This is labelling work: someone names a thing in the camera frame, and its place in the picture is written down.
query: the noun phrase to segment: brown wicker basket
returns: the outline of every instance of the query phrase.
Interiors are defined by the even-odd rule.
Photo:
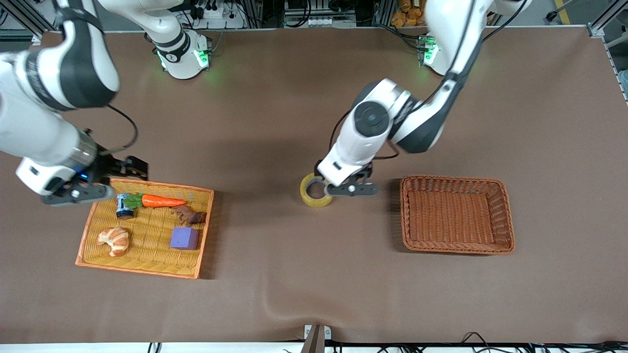
[[[411,175],[400,189],[408,249],[486,255],[514,250],[508,194],[499,180]]]
[[[111,186],[117,193],[150,193],[179,198],[186,200],[194,211],[207,212],[204,224],[193,225],[199,230],[198,249],[177,250],[170,247],[173,228],[181,226],[170,208],[140,207],[135,211],[134,218],[121,220],[116,217],[117,202],[114,198],[93,204],[85,224],[83,238],[81,238],[76,265],[114,271],[198,278],[209,230],[214,191],[128,179],[111,179]],[[129,231],[129,248],[122,256],[110,257],[109,246],[96,244],[98,234],[109,227],[123,227]]]

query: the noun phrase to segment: canned drink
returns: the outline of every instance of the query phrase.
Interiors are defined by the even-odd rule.
[[[124,205],[124,201],[127,197],[129,197],[128,193],[119,193],[117,196],[118,207],[116,210],[116,216],[119,219],[131,219],[133,218],[133,210]]]

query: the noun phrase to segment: purple block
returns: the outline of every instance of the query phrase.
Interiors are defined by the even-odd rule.
[[[172,230],[170,247],[179,250],[196,250],[198,231],[189,227],[176,227]]]

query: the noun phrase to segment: toy carrot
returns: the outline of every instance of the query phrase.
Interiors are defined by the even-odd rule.
[[[150,195],[147,193],[135,193],[129,195],[124,201],[122,201],[126,207],[130,209],[136,209],[140,206],[144,207],[177,207],[185,205],[184,200],[177,200],[176,198],[168,198],[157,195]]]

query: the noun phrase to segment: table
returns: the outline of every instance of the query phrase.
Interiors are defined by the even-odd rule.
[[[46,34],[44,44],[56,43]],[[372,198],[310,209],[299,182],[365,84],[426,97],[440,79],[384,30],[226,33],[209,72],[178,81],[141,34],[107,35],[114,105],[151,179],[219,191],[205,277],[74,265],[88,205],[39,203],[1,155],[0,341],[273,341],[324,323],[352,342],[626,339],[628,109],[585,28],[508,28],[482,49],[436,146],[377,161]],[[108,109],[66,114],[130,137]],[[490,177],[509,192],[511,256],[403,251],[394,180]]]

